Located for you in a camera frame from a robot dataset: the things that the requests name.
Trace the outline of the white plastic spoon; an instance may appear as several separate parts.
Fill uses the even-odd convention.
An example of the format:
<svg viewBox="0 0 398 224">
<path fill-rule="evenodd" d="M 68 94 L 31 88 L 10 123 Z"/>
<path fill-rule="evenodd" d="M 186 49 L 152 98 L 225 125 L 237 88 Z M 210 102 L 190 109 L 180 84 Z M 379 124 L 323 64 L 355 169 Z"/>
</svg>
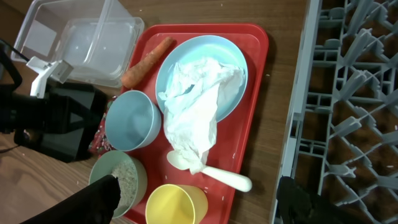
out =
<svg viewBox="0 0 398 224">
<path fill-rule="evenodd" d="M 179 170 L 189 169 L 188 161 L 176 151 L 170 151 L 167 154 L 167 160 Z M 211 166 L 204 166 L 200 172 L 242 192 L 249 192 L 252 189 L 252 181 L 241 174 Z"/>
</svg>

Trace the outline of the light blue bowl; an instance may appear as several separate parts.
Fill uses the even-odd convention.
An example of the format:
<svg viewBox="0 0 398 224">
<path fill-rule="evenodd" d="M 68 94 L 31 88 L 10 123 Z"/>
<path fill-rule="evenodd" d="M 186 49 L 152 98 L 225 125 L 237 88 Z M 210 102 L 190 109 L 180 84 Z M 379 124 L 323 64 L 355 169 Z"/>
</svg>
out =
<svg viewBox="0 0 398 224">
<path fill-rule="evenodd" d="M 119 151 L 133 151 L 151 144 L 162 125 L 159 109 L 143 92 L 130 90 L 119 95 L 105 118 L 105 134 Z"/>
</svg>

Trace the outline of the white napkin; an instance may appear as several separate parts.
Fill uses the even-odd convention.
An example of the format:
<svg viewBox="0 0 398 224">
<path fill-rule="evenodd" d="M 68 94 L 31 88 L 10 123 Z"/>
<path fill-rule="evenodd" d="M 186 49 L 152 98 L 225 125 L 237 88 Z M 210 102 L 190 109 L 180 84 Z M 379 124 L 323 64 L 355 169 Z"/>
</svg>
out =
<svg viewBox="0 0 398 224">
<path fill-rule="evenodd" d="M 204 169 L 216 144 L 217 111 L 237 96 L 243 82 L 241 67 L 205 57 L 176 63 L 170 83 L 158 94 L 165 105 L 165 136 L 192 175 Z"/>
</svg>

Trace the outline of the yellow cup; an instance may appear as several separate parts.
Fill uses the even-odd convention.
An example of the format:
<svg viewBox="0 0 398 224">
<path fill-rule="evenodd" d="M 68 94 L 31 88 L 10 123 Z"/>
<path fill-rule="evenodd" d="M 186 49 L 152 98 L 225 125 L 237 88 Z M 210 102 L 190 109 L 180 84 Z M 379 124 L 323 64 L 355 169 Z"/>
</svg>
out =
<svg viewBox="0 0 398 224">
<path fill-rule="evenodd" d="M 147 200 L 146 223 L 199 224 L 207 211 L 207 197 L 198 187 L 164 184 Z"/>
</svg>

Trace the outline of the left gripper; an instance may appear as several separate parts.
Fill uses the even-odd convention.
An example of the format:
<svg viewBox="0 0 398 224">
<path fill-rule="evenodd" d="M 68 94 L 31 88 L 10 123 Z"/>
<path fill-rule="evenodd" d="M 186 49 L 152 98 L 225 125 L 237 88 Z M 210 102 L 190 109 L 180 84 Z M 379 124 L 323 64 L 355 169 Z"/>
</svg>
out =
<svg viewBox="0 0 398 224">
<path fill-rule="evenodd" d="M 45 98 L 16 93 L 1 93 L 1 132 L 33 129 L 50 134 L 65 134 L 97 127 L 98 115 L 69 96 L 47 94 Z"/>
</svg>

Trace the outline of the white rice pile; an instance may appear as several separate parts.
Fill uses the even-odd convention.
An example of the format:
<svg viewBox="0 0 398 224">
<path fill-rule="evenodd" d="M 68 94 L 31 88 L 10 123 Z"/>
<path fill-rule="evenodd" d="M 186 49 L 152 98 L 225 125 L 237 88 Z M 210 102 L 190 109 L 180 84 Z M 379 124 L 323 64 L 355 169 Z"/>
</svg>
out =
<svg viewBox="0 0 398 224">
<path fill-rule="evenodd" d="M 137 178 L 133 161 L 122 161 L 114 167 L 111 174 L 118 179 L 120 188 L 120 200 L 115 214 L 120 215 L 130 209 L 136 197 Z"/>
</svg>

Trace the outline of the red snack wrapper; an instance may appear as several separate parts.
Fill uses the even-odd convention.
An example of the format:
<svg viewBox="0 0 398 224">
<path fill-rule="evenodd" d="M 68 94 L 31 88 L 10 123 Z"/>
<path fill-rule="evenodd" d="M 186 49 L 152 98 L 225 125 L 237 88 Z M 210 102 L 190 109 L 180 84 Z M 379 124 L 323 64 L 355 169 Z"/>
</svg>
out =
<svg viewBox="0 0 398 224">
<path fill-rule="evenodd" d="M 116 96 L 113 96 L 110 100 L 108 100 L 108 103 L 106 105 L 106 110 L 103 114 L 103 117 L 98 126 L 98 129 L 95 132 L 93 140 L 90 142 L 90 145 L 88 146 L 88 152 L 93 155 L 100 156 L 104 153 L 107 153 L 108 151 L 114 150 L 114 147 L 109 143 L 108 138 L 106 137 L 105 121 L 106 121 L 106 115 L 108 114 L 109 108 L 113 104 L 115 99 L 116 99 Z"/>
</svg>

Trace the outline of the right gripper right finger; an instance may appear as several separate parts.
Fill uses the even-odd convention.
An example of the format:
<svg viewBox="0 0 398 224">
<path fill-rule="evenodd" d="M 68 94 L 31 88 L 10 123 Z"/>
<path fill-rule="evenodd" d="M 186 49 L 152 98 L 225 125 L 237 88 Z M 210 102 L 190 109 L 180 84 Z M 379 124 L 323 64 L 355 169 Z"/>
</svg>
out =
<svg viewBox="0 0 398 224">
<path fill-rule="evenodd" d="M 362 223 L 352 214 L 340 210 L 321 196 L 308 192 L 291 177 L 279 179 L 276 199 L 284 223 L 355 224 Z"/>
</svg>

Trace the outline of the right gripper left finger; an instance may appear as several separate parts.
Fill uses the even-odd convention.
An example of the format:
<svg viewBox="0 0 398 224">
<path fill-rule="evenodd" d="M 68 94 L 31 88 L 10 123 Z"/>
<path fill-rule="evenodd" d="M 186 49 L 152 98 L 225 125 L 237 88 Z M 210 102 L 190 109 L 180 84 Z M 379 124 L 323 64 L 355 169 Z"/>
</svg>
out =
<svg viewBox="0 0 398 224">
<path fill-rule="evenodd" d="M 106 175 L 21 224 L 108 224 L 120 198 L 118 179 Z"/>
</svg>

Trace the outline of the green bowl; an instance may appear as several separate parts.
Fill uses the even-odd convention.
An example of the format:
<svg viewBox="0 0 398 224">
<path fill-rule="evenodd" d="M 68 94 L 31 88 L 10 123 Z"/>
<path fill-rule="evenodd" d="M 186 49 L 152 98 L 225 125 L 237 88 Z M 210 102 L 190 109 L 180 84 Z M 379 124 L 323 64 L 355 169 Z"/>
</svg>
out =
<svg viewBox="0 0 398 224">
<path fill-rule="evenodd" d="M 122 161 L 133 161 L 134 167 L 136 170 L 136 178 L 137 178 L 137 191 L 136 191 L 136 197 L 131 204 L 131 207 L 135 207 L 143 198 L 147 190 L 147 173 L 142 165 L 142 163 L 129 156 L 125 152 L 122 151 L 109 151 L 102 156 L 99 157 L 99 159 L 96 161 L 94 164 L 91 174 L 90 174 L 90 179 L 89 179 L 89 184 L 92 184 L 96 182 L 97 180 L 100 180 L 100 178 L 106 176 L 106 175 L 111 175 L 114 177 L 111 172 L 114 169 L 115 166 L 117 166 L 120 162 Z M 115 213 L 113 214 L 113 219 L 119 218 L 123 216 L 128 210 L 126 210 L 124 213 L 120 215 L 116 215 Z"/>
</svg>

